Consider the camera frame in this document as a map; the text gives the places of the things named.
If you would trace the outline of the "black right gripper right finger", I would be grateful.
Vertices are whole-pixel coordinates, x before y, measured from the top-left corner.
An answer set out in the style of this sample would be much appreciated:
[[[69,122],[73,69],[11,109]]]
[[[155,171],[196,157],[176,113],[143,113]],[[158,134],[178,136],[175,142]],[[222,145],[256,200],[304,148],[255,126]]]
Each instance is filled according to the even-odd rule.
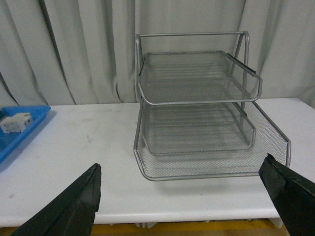
[[[268,154],[259,171],[274,207],[291,236],[315,234],[315,183]]]

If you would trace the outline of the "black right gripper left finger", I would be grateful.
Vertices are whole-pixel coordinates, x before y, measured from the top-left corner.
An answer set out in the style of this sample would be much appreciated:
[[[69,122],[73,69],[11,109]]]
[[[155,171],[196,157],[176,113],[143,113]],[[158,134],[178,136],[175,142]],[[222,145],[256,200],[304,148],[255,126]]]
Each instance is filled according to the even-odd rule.
[[[101,166],[93,164],[13,236],[89,236],[99,210]]]

